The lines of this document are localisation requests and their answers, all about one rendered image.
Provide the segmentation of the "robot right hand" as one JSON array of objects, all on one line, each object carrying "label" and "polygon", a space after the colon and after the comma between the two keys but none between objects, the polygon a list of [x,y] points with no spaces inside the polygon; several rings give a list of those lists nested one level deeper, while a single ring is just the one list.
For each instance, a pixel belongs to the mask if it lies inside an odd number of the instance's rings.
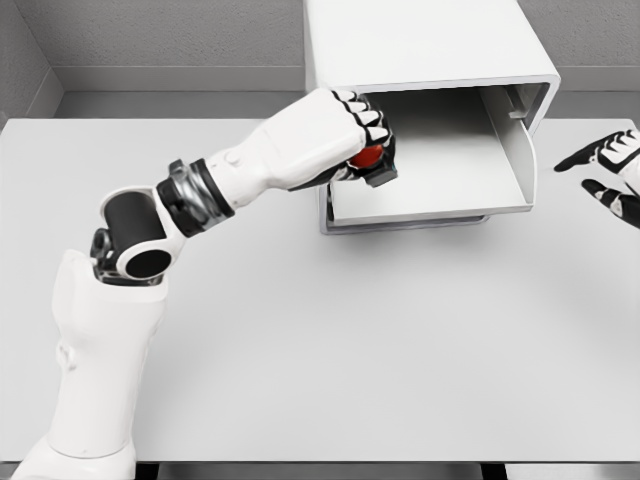
[{"label": "robot right hand", "polygon": [[582,188],[616,218],[640,230],[640,130],[620,130],[596,140],[564,158],[554,171],[566,172],[593,163],[617,175],[629,193],[606,187],[595,179],[583,180]]}]

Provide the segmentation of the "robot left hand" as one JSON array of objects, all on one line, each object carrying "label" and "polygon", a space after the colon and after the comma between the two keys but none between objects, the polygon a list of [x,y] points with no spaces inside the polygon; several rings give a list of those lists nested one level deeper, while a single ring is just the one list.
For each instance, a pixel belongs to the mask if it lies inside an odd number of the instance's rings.
[{"label": "robot left hand", "polygon": [[389,121],[379,108],[352,91],[324,88],[266,120],[257,138],[267,185],[289,191],[362,179],[347,165],[350,159],[370,146],[396,147]]}]

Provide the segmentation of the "red and grey load switch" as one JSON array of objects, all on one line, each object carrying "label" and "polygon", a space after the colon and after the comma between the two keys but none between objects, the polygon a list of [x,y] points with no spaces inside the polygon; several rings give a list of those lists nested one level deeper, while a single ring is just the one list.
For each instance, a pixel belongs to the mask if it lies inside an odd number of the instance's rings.
[{"label": "red and grey load switch", "polygon": [[347,162],[357,178],[372,188],[380,187],[398,177],[395,166],[395,145],[375,145],[363,149]]}]

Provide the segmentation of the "white tabletop storage cabinet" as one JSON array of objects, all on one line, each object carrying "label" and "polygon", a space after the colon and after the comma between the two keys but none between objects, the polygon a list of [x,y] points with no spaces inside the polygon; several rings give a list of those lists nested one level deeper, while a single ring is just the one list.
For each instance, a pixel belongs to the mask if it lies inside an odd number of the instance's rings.
[{"label": "white tabletop storage cabinet", "polygon": [[362,94],[396,179],[319,191],[326,234],[477,224],[531,210],[532,137],[560,76],[518,0],[303,0],[306,86]]}]

